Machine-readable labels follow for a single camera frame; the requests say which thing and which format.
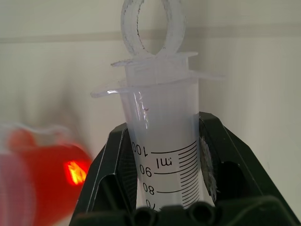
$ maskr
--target red object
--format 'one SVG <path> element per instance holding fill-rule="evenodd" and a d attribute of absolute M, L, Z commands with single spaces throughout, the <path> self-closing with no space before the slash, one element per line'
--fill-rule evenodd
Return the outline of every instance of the red object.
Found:
<path fill-rule="evenodd" d="M 22 134 L 25 137 L 17 139 L 19 140 L 17 142 L 15 138 L 22 137 Z M 0 177 L 1 173 L 4 173 L 2 177 L 7 182 L 3 191 L 7 192 L 8 188 L 17 189 L 16 191 L 12 190 L 13 192 L 9 191 L 7 194 L 4 193 L 3 200 L 7 200 L 7 197 L 9 197 L 6 203 L 10 205 L 10 208 L 6 207 L 6 209 L 14 211 L 16 206 L 19 206 L 21 211 L 18 211 L 18 213 L 24 213 L 26 211 L 24 209 L 28 209 L 28 206 L 30 206 L 33 215 L 29 218 L 33 224 L 29 225 L 52 225 L 74 211 L 91 159 L 77 145 L 39 147 L 35 145 L 30 134 L 19 132 L 14 135 L 14 138 L 10 141 L 14 153 L 6 156 L 11 156 L 9 159 L 11 159 L 11 162 L 15 161 L 15 163 L 7 164 L 8 161 L 0 156 Z M 18 200 L 14 201 L 16 198 L 12 197 L 16 194 L 25 195 L 20 195 Z M 30 205 L 28 202 L 23 205 L 24 196 L 30 199 Z M 8 215 L 5 205 L 1 207 L 0 204 L 0 222 L 5 215 Z M 20 225 L 13 219 L 9 222 L 12 222 L 8 224 L 9 226 Z"/>

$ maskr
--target wall molding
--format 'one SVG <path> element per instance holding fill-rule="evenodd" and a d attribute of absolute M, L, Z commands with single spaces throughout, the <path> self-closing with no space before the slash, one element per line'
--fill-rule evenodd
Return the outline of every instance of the wall molding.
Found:
<path fill-rule="evenodd" d="M 165 30 L 142 30 L 142 39 L 164 39 Z M 281 24 L 251 24 L 229 25 L 214 27 L 189 27 L 185 37 L 188 39 L 201 38 L 260 38 L 260 37 L 298 37 L 301 36 L 301 23 Z M 120 31 L 59 34 L 0 38 L 0 44 L 10 43 L 44 43 L 44 42 L 81 42 L 81 41 L 109 41 L 122 40 Z"/>

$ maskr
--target translucent plastic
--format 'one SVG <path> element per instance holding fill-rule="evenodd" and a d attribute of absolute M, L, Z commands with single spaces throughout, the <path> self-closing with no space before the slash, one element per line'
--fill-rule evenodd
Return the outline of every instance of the translucent plastic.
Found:
<path fill-rule="evenodd" d="M 198 131 L 198 79 L 188 70 L 189 54 L 126 65 L 120 93 L 132 141 L 143 204 L 188 207 L 202 200 Z"/>
<path fill-rule="evenodd" d="M 135 57 L 153 56 L 143 46 L 137 30 L 140 7 L 144 0 L 125 0 L 121 11 L 121 33 L 128 52 Z M 166 41 L 158 56 L 176 54 L 185 35 L 185 16 L 182 13 L 180 0 L 162 0 L 167 17 Z"/>

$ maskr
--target white wall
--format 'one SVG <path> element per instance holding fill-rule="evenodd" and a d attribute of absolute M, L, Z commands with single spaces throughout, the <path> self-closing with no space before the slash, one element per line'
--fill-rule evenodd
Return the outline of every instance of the white wall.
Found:
<path fill-rule="evenodd" d="M 130 58 L 120 35 L 122 2 L 0 0 L 0 120 L 35 126 L 68 117 L 95 156 L 124 122 L 118 96 L 89 96 L 124 76 L 110 66 Z M 201 81 L 200 110 L 250 145 L 301 218 L 301 1 L 182 2 L 188 29 L 181 50 L 199 52 L 191 68 L 226 75 Z M 139 27 L 148 48 L 160 49 L 166 21 L 159 0 L 146 1 Z"/>

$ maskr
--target blurry red object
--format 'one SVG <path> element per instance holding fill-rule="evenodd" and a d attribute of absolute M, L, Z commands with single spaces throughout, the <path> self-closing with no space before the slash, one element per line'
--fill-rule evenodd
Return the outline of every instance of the blurry red object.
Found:
<path fill-rule="evenodd" d="M 36 146 L 24 130 L 9 145 L 12 154 L 0 155 L 0 225 L 48 226 L 71 214 L 91 164 L 83 149 Z"/>

